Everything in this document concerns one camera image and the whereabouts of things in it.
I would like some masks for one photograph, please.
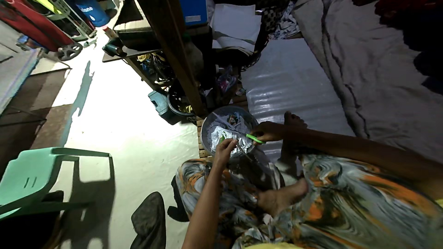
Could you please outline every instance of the plastic bag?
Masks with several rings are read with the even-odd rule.
[[[218,79],[215,81],[215,83],[218,85],[223,93],[227,92],[229,88],[231,88],[237,82],[237,77],[232,76],[231,72],[232,66],[229,65],[229,67],[227,67],[226,69],[226,72],[218,77]]]

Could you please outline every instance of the blue water container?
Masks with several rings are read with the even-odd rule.
[[[96,27],[107,25],[110,18],[96,0],[76,0],[75,5]]]

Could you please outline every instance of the wooden post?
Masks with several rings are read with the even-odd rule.
[[[192,70],[186,57],[182,35],[185,22],[179,0],[139,0],[140,8],[149,21],[162,46],[168,62],[185,91],[197,116],[207,114]]]

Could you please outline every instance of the wooden pallet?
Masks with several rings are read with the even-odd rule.
[[[230,105],[236,105],[242,107],[247,112],[249,112],[248,102],[246,101],[246,95],[235,96],[232,98],[232,101],[234,103]],[[202,130],[203,121],[204,120],[202,118],[197,117],[198,155],[200,156],[201,159],[212,161],[213,156],[211,156],[211,154],[203,148],[202,141],[200,139],[200,131]]]

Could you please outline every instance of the wheel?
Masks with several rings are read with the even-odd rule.
[[[80,43],[72,43],[63,48],[58,53],[58,58],[61,61],[69,61],[70,59],[76,57],[83,50],[83,46]]]

